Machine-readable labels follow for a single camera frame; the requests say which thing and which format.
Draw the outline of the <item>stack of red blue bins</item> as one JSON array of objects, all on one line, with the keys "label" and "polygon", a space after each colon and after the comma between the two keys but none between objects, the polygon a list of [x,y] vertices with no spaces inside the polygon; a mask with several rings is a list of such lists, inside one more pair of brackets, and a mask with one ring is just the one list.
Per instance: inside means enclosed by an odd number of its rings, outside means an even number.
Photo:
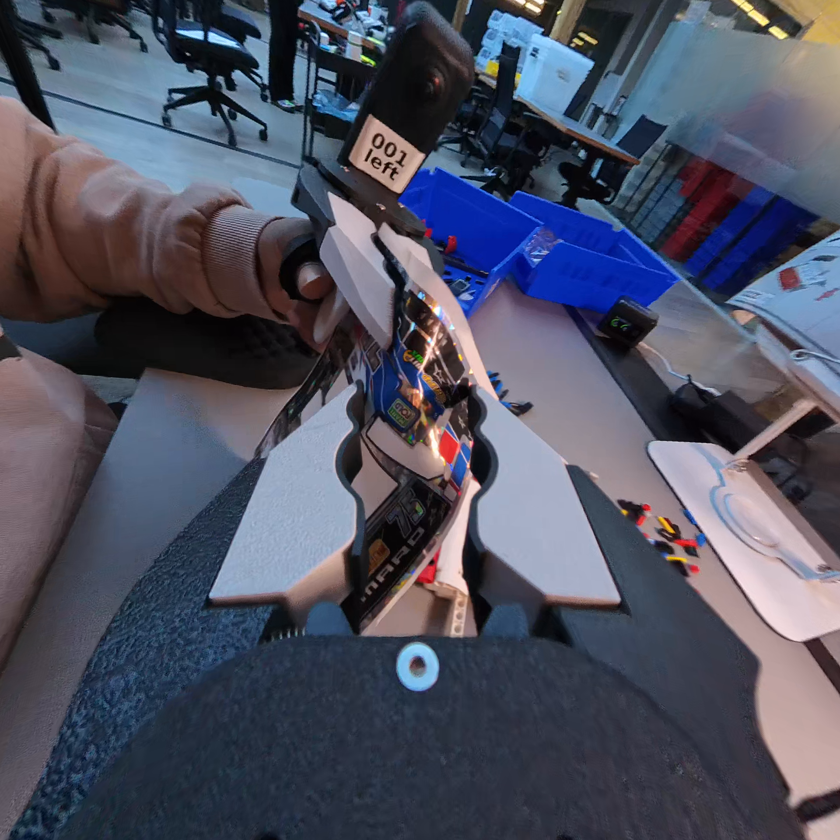
[{"label": "stack of red blue bins", "polygon": [[687,159],[675,186],[679,204],[655,248],[716,301],[821,237],[813,212],[698,156]]}]

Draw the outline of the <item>blue plastic bin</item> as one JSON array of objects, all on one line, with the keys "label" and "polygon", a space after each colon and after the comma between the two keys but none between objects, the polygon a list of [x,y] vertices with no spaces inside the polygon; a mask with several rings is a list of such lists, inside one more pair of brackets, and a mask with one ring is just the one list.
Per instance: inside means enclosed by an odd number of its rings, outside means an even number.
[{"label": "blue plastic bin", "polygon": [[541,227],[534,217],[441,168],[419,170],[402,204],[425,223],[444,261],[444,282],[468,319],[507,278],[520,248]]},{"label": "blue plastic bin", "polygon": [[679,280],[624,228],[524,192],[510,204],[539,222],[509,268],[520,291],[532,298],[605,313],[621,297],[648,307]]}]

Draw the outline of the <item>pile of small lego pieces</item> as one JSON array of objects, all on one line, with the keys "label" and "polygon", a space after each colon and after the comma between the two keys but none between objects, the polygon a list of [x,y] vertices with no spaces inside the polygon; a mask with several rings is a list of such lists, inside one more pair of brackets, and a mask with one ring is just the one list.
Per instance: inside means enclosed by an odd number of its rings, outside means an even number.
[{"label": "pile of small lego pieces", "polygon": [[616,504],[624,517],[633,522],[647,543],[672,569],[685,578],[700,573],[698,559],[700,549],[707,545],[707,537],[688,510],[682,511],[690,525],[686,531],[677,522],[654,514],[646,502],[619,498]]}]

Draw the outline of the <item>lego instruction booklet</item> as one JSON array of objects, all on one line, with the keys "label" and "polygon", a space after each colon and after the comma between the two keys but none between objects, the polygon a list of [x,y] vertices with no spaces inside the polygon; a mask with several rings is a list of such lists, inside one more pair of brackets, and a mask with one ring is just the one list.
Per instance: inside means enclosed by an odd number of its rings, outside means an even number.
[{"label": "lego instruction booklet", "polygon": [[839,233],[749,284],[727,304],[806,348],[839,353]]}]

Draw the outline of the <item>black digital timer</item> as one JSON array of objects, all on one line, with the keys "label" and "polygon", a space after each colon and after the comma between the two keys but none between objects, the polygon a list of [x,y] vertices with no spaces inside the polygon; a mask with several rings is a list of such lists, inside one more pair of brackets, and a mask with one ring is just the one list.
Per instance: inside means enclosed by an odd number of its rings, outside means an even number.
[{"label": "black digital timer", "polygon": [[602,336],[625,349],[637,347],[657,327],[656,311],[628,296],[619,297],[596,324]]}]

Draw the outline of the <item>red white lego panel assembly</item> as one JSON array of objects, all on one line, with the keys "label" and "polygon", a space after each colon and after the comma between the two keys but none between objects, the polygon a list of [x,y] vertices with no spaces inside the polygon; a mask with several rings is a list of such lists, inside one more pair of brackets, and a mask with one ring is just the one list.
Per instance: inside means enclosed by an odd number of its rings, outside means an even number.
[{"label": "red white lego panel assembly", "polygon": [[463,637],[469,603],[463,556],[469,522],[469,501],[458,511],[439,550],[417,576],[416,583],[449,603],[444,635]]}]

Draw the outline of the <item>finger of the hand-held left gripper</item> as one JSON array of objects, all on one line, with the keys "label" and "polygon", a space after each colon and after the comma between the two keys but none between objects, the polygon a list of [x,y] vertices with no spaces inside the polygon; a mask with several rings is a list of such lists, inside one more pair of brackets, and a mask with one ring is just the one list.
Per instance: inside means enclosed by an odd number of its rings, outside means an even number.
[{"label": "finger of the hand-held left gripper", "polygon": [[379,226],[377,235],[415,287],[426,292],[436,303],[455,303],[455,296],[444,280],[443,258],[426,238],[418,241],[398,234],[389,224]]},{"label": "finger of the hand-held left gripper", "polygon": [[329,195],[334,219],[319,248],[320,261],[335,288],[318,310],[318,342],[325,342],[347,312],[352,312],[374,341],[392,345],[395,285],[377,248],[374,223],[354,205]]}]

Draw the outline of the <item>black office chair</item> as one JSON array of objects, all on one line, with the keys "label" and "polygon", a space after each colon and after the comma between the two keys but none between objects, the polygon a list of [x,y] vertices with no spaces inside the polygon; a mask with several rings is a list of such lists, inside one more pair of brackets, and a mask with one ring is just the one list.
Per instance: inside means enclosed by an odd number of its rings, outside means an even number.
[{"label": "black office chair", "polygon": [[177,65],[190,72],[204,74],[202,86],[170,88],[161,111],[161,123],[172,130],[172,113],[177,109],[205,103],[212,114],[222,120],[227,132],[227,144],[235,148],[237,136],[233,122],[237,116],[254,123],[261,142],[269,138],[267,123],[237,104],[225,92],[222,82],[239,71],[245,75],[257,72],[258,60],[236,38],[213,24],[218,2],[200,2],[198,20],[187,20],[179,14],[174,1],[152,3],[154,36],[167,55]]}]

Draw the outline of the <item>blue and black lego pieces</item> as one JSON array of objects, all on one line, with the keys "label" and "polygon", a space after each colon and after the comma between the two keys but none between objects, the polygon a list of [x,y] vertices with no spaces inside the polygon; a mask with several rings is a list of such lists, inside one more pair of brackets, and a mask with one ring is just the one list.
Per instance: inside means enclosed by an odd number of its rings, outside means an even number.
[{"label": "blue and black lego pieces", "polygon": [[515,402],[508,399],[509,390],[504,386],[501,376],[497,371],[488,371],[487,376],[500,404],[506,407],[514,416],[521,417],[533,409],[531,402]]}]

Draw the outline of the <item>person's left hand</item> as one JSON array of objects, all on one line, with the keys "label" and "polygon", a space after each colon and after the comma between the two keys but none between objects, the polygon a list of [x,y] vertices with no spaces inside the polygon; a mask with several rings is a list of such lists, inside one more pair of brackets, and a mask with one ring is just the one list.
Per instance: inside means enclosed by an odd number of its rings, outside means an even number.
[{"label": "person's left hand", "polygon": [[275,218],[259,234],[259,284],[267,305],[313,349],[324,333],[337,288],[319,259],[313,227],[304,218]]}]

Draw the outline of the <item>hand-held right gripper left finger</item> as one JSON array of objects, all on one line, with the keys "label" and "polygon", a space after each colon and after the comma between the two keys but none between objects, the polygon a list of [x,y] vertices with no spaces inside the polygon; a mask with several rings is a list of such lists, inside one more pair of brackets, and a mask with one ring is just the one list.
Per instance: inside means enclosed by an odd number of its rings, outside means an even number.
[{"label": "hand-held right gripper left finger", "polygon": [[212,606],[340,604],[361,569],[362,385],[349,385],[270,450],[217,577]]}]

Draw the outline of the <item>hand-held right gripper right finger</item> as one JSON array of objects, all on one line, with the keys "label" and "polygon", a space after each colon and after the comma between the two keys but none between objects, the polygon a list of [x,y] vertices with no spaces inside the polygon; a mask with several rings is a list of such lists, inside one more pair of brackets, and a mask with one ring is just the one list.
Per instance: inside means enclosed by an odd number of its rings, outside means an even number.
[{"label": "hand-held right gripper right finger", "polygon": [[621,596],[563,458],[480,386],[470,389],[465,580],[490,606],[617,607]]}]

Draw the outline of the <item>person's left forearm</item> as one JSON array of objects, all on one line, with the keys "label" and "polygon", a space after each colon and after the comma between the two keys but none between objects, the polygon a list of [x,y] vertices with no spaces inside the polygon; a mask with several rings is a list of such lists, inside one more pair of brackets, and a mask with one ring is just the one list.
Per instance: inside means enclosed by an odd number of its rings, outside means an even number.
[{"label": "person's left forearm", "polygon": [[52,322],[148,298],[174,313],[277,320],[258,242],[270,217],[236,192],[174,192],[1,101],[1,314]]}]

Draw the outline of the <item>white book stand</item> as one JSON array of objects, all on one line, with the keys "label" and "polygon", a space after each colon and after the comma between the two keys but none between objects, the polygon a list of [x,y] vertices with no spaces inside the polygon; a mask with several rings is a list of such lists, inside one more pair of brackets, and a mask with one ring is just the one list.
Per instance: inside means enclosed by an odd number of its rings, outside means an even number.
[{"label": "white book stand", "polygon": [[781,506],[781,493],[750,471],[750,458],[814,408],[838,420],[838,358],[794,350],[786,370],[803,393],[730,454],[716,444],[655,440],[647,454],[753,609],[777,634],[805,643],[838,632],[839,572]]}]

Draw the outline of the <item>holographic sticker sheet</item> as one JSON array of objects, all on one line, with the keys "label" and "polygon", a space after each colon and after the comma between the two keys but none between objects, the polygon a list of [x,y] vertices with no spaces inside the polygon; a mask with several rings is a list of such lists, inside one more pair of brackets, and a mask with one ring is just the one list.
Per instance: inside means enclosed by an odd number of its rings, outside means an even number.
[{"label": "holographic sticker sheet", "polygon": [[394,302],[391,344],[382,348],[358,322],[341,321],[328,348],[297,393],[269,427],[257,448],[265,458],[302,423],[305,408],[321,403],[346,374],[363,389],[353,408],[353,435],[341,444],[339,465],[364,504],[362,556],[368,571],[352,562],[352,592],[343,609],[357,632],[378,622],[411,582],[436,560],[457,528],[471,477],[473,435],[470,388],[480,369],[471,331],[458,300],[432,270],[431,290],[404,280]]}]

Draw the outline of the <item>white storage boxes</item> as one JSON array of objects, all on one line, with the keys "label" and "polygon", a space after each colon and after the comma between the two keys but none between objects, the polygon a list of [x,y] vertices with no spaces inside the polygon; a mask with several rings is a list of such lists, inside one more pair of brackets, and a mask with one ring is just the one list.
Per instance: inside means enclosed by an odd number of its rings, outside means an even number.
[{"label": "white storage boxes", "polygon": [[561,119],[594,61],[549,37],[533,35],[524,50],[516,97],[534,111]]}]

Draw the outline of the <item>black power adapter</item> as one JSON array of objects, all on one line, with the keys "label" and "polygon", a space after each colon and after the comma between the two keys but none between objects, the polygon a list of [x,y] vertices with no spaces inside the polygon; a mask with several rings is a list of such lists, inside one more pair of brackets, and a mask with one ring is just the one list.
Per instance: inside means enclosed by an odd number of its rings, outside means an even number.
[{"label": "black power adapter", "polygon": [[[684,383],[667,399],[670,412],[680,417],[702,440],[716,443],[735,454],[771,425],[751,405],[733,391],[713,395],[694,383]],[[781,459],[793,466],[805,466],[810,450],[802,433],[793,423],[752,458],[769,462]]]}]

